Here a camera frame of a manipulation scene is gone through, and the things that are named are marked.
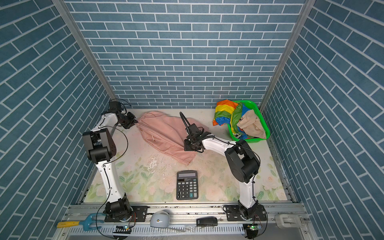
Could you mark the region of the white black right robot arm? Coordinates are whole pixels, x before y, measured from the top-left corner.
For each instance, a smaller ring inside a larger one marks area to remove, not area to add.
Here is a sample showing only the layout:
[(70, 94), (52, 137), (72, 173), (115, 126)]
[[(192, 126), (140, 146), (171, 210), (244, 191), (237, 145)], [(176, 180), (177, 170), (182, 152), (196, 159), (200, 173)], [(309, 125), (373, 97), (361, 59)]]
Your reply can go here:
[(196, 124), (185, 123), (187, 138), (184, 140), (184, 150), (203, 153), (204, 150), (214, 151), (226, 157), (231, 173), (239, 181), (240, 198), (239, 211), (244, 219), (255, 217), (258, 200), (254, 184), (261, 165), (260, 157), (251, 149), (249, 144), (217, 138), (210, 132), (203, 131)]

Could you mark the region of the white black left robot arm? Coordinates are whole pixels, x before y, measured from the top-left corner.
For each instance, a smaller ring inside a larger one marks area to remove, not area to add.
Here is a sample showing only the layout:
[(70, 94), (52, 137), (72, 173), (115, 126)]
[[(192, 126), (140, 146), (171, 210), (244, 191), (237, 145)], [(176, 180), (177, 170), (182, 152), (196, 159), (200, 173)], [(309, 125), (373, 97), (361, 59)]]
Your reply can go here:
[(118, 150), (112, 137), (118, 126), (129, 129), (138, 122), (126, 106), (131, 104), (123, 99), (110, 100), (108, 110), (101, 114), (95, 127), (83, 133), (87, 157), (96, 165), (104, 183), (107, 195), (104, 213), (110, 222), (127, 222), (134, 212), (120, 184), (115, 157)]

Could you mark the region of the pink shorts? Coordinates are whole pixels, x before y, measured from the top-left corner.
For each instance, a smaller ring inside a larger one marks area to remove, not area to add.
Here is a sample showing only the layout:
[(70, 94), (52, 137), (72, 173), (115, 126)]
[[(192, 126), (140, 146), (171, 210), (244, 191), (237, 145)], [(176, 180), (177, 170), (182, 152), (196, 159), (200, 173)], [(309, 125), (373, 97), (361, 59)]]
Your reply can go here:
[(140, 117), (136, 126), (144, 141), (180, 164), (189, 165), (197, 155), (196, 152), (184, 150), (184, 140), (188, 134), (180, 117), (158, 111), (147, 112)]

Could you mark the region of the green plastic basket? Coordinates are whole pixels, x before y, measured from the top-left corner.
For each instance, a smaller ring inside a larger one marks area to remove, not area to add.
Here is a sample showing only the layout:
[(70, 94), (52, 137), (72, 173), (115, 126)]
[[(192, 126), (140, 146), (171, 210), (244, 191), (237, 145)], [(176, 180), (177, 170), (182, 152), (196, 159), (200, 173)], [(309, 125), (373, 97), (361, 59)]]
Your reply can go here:
[(257, 143), (268, 139), (270, 130), (256, 103), (248, 100), (235, 103), (238, 105), (232, 112), (228, 124), (232, 140)]

